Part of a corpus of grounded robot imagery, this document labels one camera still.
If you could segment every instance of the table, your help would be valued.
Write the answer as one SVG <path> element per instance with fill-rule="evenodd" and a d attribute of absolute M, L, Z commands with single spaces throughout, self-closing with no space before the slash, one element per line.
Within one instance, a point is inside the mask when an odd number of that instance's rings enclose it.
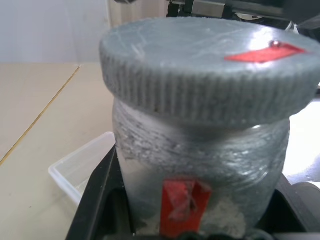
<path fill-rule="evenodd" d="M 0 110 L 8 113 L 0 129 L 1 239 L 65 239 L 77 207 L 48 168 L 112 131 L 112 106 L 97 63 L 0 64 Z M 291 122 L 284 173 L 292 183 L 320 182 L 320 101 Z"/>

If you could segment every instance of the red sticker on lid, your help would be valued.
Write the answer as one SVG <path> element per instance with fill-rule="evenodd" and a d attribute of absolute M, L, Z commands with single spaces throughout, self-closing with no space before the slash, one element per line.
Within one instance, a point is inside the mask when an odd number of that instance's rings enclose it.
<path fill-rule="evenodd" d="M 247 62 L 247 63 L 267 63 L 296 54 L 303 54 L 306 51 L 302 48 L 293 46 L 288 43 L 274 41 L 270 47 L 249 51 L 241 54 L 226 56 L 224 59 L 229 61 Z"/>
<path fill-rule="evenodd" d="M 209 186 L 197 180 L 165 180 L 162 189 L 160 234 L 176 238 L 184 232 L 197 232 L 211 192 Z"/>

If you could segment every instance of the jar lid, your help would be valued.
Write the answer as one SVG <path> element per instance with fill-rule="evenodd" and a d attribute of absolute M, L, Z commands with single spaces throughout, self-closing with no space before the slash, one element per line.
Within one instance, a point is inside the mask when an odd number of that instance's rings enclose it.
<path fill-rule="evenodd" d="M 272 57 L 268 50 L 279 44 L 298 51 Z M 103 37 L 100 59 L 106 86 L 126 104 L 217 127 L 287 119 L 307 106 L 320 82 L 318 42 L 224 19 L 154 18 L 121 25 Z"/>

